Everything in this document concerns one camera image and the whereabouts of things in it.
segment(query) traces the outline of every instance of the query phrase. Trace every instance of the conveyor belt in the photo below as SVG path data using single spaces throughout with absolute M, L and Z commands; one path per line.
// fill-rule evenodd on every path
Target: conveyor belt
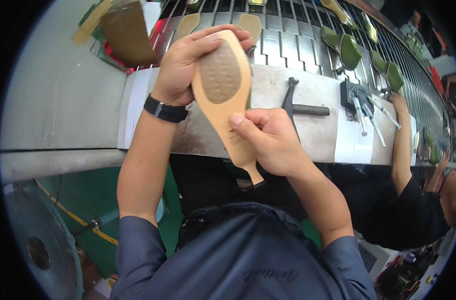
M 389 30 L 378 21 L 372 24 L 378 31 L 379 42 L 375 45 L 361 29 L 361 10 L 339 1 L 358 25 L 351 31 L 342 27 L 335 14 L 324 8 L 319 0 L 268 0 L 264 7 L 250 6 L 246 0 L 200 0 L 200 25 L 195 29 L 221 24 L 237 24 L 241 14 L 258 15 L 262 33 L 254 52 L 254 63 L 304 70 L 339 80 L 348 78 L 359 83 L 372 93 L 387 87 L 384 78 L 373 71 L 369 51 L 378 51 L 381 56 L 397 63 L 405 78 L 402 92 L 408 102 L 410 113 L 416 118 L 418 128 L 427 128 L 429 133 L 446 147 L 450 139 L 444 128 L 447 116 L 442 99 L 421 63 L 408 51 Z M 174 31 L 187 13 L 185 0 L 167 0 L 152 39 L 153 48 L 160 57 L 164 55 L 176 36 Z M 328 49 L 321 39 L 321 26 L 337 33 L 352 34 L 362 50 L 363 58 L 354 71 L 337 75 L 333 70 L 340 66 L 338 56 Z

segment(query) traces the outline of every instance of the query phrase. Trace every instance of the yellow cable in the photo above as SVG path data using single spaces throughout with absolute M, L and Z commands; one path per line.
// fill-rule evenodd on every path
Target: yellow cable
M 78 222 L 79 224 L 83 225 L 83 226 L 86 226 L 87 223 L 83 220 L 81 220 L 80 217 L 76 216 L 74 213 L 70 212 L 69 210 L 66 209 L 66 207 L 64 207 L 61 203 L 59 203 L 59 201 L 56 201 L 56 199 L 51 196 L 51 194 L 49 194 L 49 192 L 41 185 L 41 183 L 39 181 L 37 181 L 36 179 L 34 180 L 36 182 L 36 184 L 43 190 L 43 192 L 54 202 L 56 203 L 56 205 L 61 208 L 61 210 L 65 213 L 68 214 L 68 216 L 70 216 L 71 218 L 73 218 L 76 222 Z M 115 238 L 112 238 L 110 237 L 109 235 L 97 230 L 97 229 L 93 229 L 93 232 L 96 233 L 97 235 L 99 235 L 100 237 L 102 237 L 103 239 L 107 240 L 108 242 L 110 243 L 113 243 L 114 245 L 118 245 L 118 240 L 115 239 Z

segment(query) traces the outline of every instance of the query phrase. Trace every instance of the electric fan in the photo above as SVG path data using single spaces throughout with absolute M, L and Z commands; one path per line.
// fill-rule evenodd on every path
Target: electric fan
M 49 299 L 81 299 L 75 240 L 52 201 L 31 182 L 8 184 L 4 203 L 23 260 Z

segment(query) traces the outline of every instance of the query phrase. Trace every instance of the watch strap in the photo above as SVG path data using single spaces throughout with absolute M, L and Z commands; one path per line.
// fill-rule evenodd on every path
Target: watch strap
M 188 111 L 184 106 L 165 104 L 151 97 L 151 94 L 146 98 L 144 109 L 159 119 L 173 123 L 180 123 L 188 115 Z

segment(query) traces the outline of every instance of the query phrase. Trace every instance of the factory floor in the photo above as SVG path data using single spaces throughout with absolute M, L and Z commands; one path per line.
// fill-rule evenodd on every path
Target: factory floor
M 84 222 L 90 223 L 92 219 L 118 209 L 116 185 L 119 170 L 119 167 L 109 167 L 41 178 L 38 179 L 38 182 L 67 211 Z M 183 215 L 179 205 L 176 183 L 169 167 L 166 173 L 163 196 L 166 212 L 158 226 L 166 246 L 166 254 L 170 257 L 174 253 L 178 241 L 178 230 L 181 226 Z M 58 208 L 58 210 L 71 233 L 83 227 L 62 209 Z M 104 237 L 95 234 L 93 231 L 87 231 L 76 237 L 77 247 L 87 253 L 104 278 L 117 273 L 116 245 L 108 240 L 110 238 L 118 239 L 118 224 L 118 218 L 105 224 L 102 229 Z M 320 237 L 315 227 L 309 220 L 305 220 L 302 225 L 305 236 L 311 238 L 320 247 Z

